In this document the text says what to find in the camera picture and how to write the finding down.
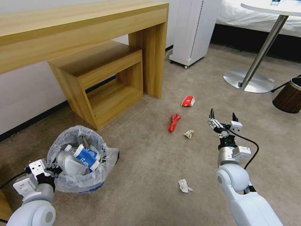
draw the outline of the bed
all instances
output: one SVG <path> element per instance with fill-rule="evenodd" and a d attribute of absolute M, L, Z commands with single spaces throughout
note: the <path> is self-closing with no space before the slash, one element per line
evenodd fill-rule
<path fill-rule="evenodd" d="M 211 41 L 257 53 L 278 15 L 245 9 L 240 6 L 241 2 L 222 0 Z M 301 17 L 290 16 L 280 34 L 268 55 L 301 62 Z"/>
<path fill-rule="evenodd" d="M 240 6 L 241 0 L 222 0 L 218 24 L 270 32 L 278 15 L 261 13 Z M 290 16 L 280 34 L 301 37 L 301 17 Z"/>

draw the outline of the round table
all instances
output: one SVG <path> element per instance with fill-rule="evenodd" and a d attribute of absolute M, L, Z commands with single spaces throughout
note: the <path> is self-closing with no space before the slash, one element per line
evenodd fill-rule
<path fill-rule="evenodd" d="M 257 54 L 249 70 L 229 70 L 224 73 L 224 80 L 237 89 L 251 93 L 267 93 L 274 88 L 272 79 L 268 79 L 256 73 L 263 57 L 269 51 L 271 45 L 279 34 L 289 16 L 301 16 L 301 1 L 281 0 L 245 0 L 242 7 L 263 12 L 279 14 L 279 17 L 270 31 L 265 43 Z"/>

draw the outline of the white bedsheet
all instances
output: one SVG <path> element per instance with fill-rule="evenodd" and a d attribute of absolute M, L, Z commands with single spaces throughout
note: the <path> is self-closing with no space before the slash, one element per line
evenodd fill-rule
<path fill-rule="evenodd" d="M 278 15 L 261 13 L 240 6 L 241 0 L 222 0 L 218 24 L 270 32 Z M 289 16 L 281 34 L 301 37 L 301 17 Z"/>

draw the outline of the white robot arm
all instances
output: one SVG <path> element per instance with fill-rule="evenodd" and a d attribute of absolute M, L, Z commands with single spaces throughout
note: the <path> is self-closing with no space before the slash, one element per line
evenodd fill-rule
<path fill-rule="evenodd" d="M 7 226 L 52 226 L 55 220 L 54 177 L 59 167 L 46 169 L 40 159 L 29 164 L 28 173 L 16 180 L 14 189 L 23 196 L 22 206 L 9 218 Z"/>
<path fill-rule="evenodd" d="M 236 224 L 238 226 L 283 226 L 270 204 L 255 191 L 247 171 L 240 167 L 241 160 L 251 155 L 251 151 L 247 147 L 235 144 L 234 137 L 243 127 L 238 118 L 233 113 L 230 125 L 219 123 L 214 118 L 212 109 L 208 124 L 219 134 L 216 179 L 229 200 Z"/>

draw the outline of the white plastic bag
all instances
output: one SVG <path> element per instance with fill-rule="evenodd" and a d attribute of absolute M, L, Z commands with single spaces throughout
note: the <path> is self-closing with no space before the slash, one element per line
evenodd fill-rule
<path fill-rule="evenodd" d="M 58 191 L 90 193 L 96 190 L 103 185 L 119 158 L 119 150 L 109 148 L 98 133 L 84 126 L 74 126 L 62 132 L 54 141 L 47 155 L 47 163 L 51 164 L 58 152 L 64 150 L 68 144 L 78 146 L 82 143 L 81 136 L 85 136 L 88 144 L 93 145 L 104 158 L 100 161 L 99 167 L 89 174 L 77 176 L 59 174 L 55 178 L 55 188 Z"/>

